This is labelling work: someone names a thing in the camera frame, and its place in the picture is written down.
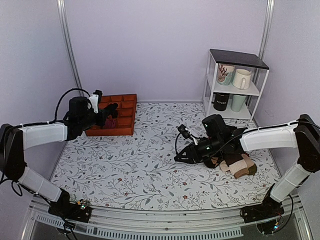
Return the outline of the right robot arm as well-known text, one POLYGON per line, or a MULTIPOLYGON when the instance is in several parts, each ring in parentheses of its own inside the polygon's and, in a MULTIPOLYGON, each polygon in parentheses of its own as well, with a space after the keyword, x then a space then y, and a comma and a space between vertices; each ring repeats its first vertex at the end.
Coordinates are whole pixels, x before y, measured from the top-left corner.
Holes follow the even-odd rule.
POLYGON ((311 173, 320 170, 320 127, 309 115, 288 123, 248 129, 227 125, 219 114, 202 120, 206 137, 195 137, 183 124, 179 134, 193 142, 176 153, 174 160, 186 164, 205 163, 216 168, 228 157, 259 149, 297 148, 297 162, 267 192, 258 213, 269 218, 282 201, 302 184, 311 173))

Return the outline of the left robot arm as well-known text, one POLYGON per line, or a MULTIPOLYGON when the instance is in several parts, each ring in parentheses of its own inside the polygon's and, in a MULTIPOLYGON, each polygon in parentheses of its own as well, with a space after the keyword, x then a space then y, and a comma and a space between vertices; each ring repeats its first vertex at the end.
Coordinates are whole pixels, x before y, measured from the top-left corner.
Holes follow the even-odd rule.
POLYGON ((54 205, 63 216, 74 213, 70 195, 47 177, 28 165, 30 151, 49 153, 49 147, 60 147, 63 143, 80 137, 91 127, 103 127, 109 116, 117 111, 118 104, 111 103, 99 108, 100 96, 77 96, 69 100, 68 111, 60 120, 34 122, 19 125, 4 123, 0 127, 1 182, 12 181, 43 197, 54 205))

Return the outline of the brown argyle sock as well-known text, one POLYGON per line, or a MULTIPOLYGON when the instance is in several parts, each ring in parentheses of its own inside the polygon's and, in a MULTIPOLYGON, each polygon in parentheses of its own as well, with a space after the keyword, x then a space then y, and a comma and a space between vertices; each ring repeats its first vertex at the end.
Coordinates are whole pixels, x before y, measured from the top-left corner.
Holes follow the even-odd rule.
POLYGON ((219 157, 209 157, 203 160, 204 165, 209 169, 215 169, 224 160, 223 156, 219 157))

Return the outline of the purple rolled sock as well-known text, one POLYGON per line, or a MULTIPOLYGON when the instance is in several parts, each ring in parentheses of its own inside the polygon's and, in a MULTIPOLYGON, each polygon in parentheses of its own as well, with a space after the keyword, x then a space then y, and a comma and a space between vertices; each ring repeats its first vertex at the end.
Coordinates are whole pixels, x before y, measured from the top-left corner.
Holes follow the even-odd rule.
POLYGON ((115 129, 117 127, 117 119, 116 118, 107 118, 103 129, 115 129))

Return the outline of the orange wooden divider tray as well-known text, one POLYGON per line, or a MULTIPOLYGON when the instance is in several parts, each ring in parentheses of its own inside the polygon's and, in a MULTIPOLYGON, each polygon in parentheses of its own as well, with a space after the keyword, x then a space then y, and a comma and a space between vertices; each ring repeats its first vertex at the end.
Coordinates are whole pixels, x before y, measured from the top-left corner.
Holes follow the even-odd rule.
POLYGON ((97 136, 132 136, 134 133, 135 116, 137 108, 137 94, 106 95, 102 96, 98 107, 103 109, 109 104, 118 104, 117 127, 114 129, 103 129, 93 126, 85 131, 89 137, 97 136))

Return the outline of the cream and brown sock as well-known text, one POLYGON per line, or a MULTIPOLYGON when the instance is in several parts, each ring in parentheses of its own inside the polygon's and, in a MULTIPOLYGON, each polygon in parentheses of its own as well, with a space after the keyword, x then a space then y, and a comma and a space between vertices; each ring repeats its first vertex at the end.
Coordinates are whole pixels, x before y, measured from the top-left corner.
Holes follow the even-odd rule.
POLYGON ((236 179, 253 176, 257 172, 257 165, 247 153, 225 154, 219 166, 223 172, 230 172, 236 179))

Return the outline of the black mug white lettering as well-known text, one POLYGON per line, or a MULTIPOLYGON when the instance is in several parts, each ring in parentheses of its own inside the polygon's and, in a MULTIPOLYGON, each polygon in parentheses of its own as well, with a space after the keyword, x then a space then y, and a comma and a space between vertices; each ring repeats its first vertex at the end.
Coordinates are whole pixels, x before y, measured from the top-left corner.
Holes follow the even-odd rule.
POLYGON ((229 97, 229 93, 217 92, 214 97, 213 108, 220 112, 225 111, 227 108, 229 97))

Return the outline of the mint green tumbler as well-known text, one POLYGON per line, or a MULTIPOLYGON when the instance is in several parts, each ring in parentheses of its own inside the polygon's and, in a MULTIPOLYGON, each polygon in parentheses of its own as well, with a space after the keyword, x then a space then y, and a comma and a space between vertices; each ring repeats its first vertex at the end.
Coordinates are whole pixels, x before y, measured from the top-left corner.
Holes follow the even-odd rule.
POLYGON ((246 98, 247 96, 246 95, 242 95, 242 94, 234 94, 232 96, 232 101, 231 101, 231 107, 230 109, 233 111, 233 112, 239 112, 245 101, 246 101, 246 98))

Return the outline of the floral tablecloth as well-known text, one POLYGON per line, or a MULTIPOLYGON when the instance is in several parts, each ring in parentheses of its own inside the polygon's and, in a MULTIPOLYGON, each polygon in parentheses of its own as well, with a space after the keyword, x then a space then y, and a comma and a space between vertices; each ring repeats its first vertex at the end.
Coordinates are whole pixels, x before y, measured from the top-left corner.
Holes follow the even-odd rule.
POLYGON ((234 178, 219 168, 174 160, 188 140, 178 126, 203 136, 200 103, 139 103, 132 136, 78 137, 67 143, 51 178, 73 201, 117 209, 191 211, 255 204, 279 179, 265 149, 250 153, 257 173, 234 178))

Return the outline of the white shelf rack black top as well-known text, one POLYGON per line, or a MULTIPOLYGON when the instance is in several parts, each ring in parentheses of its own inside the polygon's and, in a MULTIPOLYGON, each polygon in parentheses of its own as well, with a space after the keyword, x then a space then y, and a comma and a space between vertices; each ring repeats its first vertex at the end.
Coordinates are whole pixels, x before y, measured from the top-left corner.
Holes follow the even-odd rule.
POLYGON ((251 53, 210 49, 205 70, 205 116, 252 121, 270 68, 251 53))

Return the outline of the floral ceramic mug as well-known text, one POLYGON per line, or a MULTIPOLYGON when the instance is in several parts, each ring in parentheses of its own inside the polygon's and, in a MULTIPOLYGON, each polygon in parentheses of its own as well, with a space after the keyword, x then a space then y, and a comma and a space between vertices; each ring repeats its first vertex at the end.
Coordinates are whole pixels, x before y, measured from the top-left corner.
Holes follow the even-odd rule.
POLYGON ((218 64, 218 79, 217 83, 223 86, 228 86, 234 76, 235 66, 218 64))

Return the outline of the cream ribbed mug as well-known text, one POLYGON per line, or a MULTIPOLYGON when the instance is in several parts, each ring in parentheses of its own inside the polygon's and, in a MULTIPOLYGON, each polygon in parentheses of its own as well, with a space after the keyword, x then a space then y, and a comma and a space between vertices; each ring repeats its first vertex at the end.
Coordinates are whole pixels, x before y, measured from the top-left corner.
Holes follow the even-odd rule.
POLYGON ((246 90, 250 87, 252 73, 246 69, 238 68, 235 71, 232 85, 240 90, 246 90))

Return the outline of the aluminium front rail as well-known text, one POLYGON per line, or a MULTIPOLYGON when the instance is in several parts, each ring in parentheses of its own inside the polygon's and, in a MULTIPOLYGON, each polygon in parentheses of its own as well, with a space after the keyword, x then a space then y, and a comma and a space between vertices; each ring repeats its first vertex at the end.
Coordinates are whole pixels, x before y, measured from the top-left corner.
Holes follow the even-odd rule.
POLYGON ((287 198, 284 213, 245 222, 241 206, 205 210, 153 211, 93 206, 88 222, 69 225, 34 197, 22 231, 24 240, 313 240, 298 195, 287 198))

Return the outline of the left aluminium post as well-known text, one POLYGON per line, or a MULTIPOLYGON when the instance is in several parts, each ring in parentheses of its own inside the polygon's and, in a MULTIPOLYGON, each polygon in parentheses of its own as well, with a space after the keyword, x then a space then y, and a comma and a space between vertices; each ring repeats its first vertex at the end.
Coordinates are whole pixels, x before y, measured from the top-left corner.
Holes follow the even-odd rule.
POLYGON ((66 11, 66 5, 65 5, 66 1, 57 0, 56 3, 57 3, 58 16, 59 16, 59 21, 60 21, 61 30, 62 30, 62 36, 63 36, 64 44, 66 47, 67 57, 70 64, 73 81, 77 89, 82 89, 83 86, 81 83, 81 79, 80 79, 80 75, 79 75, 79 71, 76 63, 76 58, 74 55, 74 50, 72 46, 72 40, 71 40, 71 35, 70 35, 70 30, 68 25, 67 11, 66 11))

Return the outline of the aluminium post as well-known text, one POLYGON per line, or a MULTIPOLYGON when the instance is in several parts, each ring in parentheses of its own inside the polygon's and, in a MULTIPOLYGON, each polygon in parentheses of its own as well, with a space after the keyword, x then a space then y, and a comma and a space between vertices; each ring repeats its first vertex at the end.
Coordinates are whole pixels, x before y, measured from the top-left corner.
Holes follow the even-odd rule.
POLYGON ((60 21, 61 30, 62 30, 62 36, 63 36, 64 44, 66 47, 67 57, 70 64, 73 81, 77 89, 82 89, 83 86, 81 83, 81 79, 80 79, 80 75, 79 75, 79 71, 76 63, 76 58, 74 55, 74 50, 72 46, 72 40, 71 40, 71 35, 70 35, 70 30, 68 25, 67 11, 66 11, 66 5, 65 5, 66 1, 57 0, 56 3, 57 3, 58 16, 59 16, 59 21, 60 21))
POLYGON ((258 57, 261 60, 264 59, 264 56, 266 53, 269 34, 271 31, 271 27, 272 27, 274 7, 275 7, 275 0, 267 0, 265 16, 264 16, 264 23, 263 23, 263 30, 262 30, 262 37, 261 37, 259 51, 258 51, 258 57))

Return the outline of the right aluminium post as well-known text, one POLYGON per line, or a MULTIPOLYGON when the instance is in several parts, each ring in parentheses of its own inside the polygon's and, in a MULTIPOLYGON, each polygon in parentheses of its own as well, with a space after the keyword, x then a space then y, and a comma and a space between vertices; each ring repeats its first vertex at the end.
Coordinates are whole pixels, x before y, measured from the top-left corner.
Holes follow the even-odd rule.
POLYGON ((266 53, 269 34, 271 31, 271 27, 272 27, 274 7, 275 7, 275 0, 267 0, 265 16, 264 16, 264 23, 263 23, 263 30, 262 30, 262 37, 261 37, 259 51, 258 51, 258 57, 261 60, 264 59, 264 56, 266 53))

